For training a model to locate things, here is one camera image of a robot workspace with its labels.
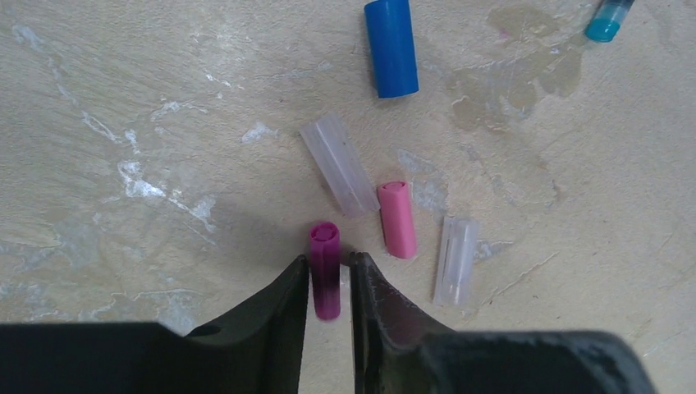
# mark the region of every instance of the white translucent cap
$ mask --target white translucent cap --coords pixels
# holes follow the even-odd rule
[[[479,227],[475,220],[445,218],[433,297],[435,305],[466,303]]]
[[[379,210],[375,188],[338,115],[329,113],[302,127],[300,134],[346,216]]]

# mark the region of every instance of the blue tube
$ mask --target blue tube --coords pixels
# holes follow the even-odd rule
[[[377,0],[364,10],[378,96],[384,99],[417,92],[408,0]]]
[[[608,43],[614,39],[634,0],[605,0],[594,14],[585,35],[592,41]]]

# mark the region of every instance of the purple tube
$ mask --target purple tube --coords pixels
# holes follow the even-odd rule
[[[341,233],[338,227],[330,222],[312,227],[309,230],[309,250],[314,311],[321,320],[333,320],[341,314]]]

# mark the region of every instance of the scratched surface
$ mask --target scratched surface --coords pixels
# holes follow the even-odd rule
[[[421,91],[378,101],[363,2],[0,0],[0,321],[186,333],[333,220],[451,327],[612,331],[692,392],[694,2],[637,2],[606,45],[595,0],[412,3]],[[414,259],[338,212],[299,135],[328,111],[410,183]],[[447,214],[482,224],[463,309],[430,303]],[[307,324],[301,392],[352,392],[348,314]]]

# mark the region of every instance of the pink marker cap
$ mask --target pink marker cap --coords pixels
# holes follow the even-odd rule
[[[330,222],[312,227],[309,231],[309,250],[314,311],[322,320],[333,320],[341,314],[341,233],[338,227]]]
[[[415,240],[409,186],[406,182],[385,183],[377,189],[382,206],[382,229],[387,252],[399,259],[410,259],[418,249]]]

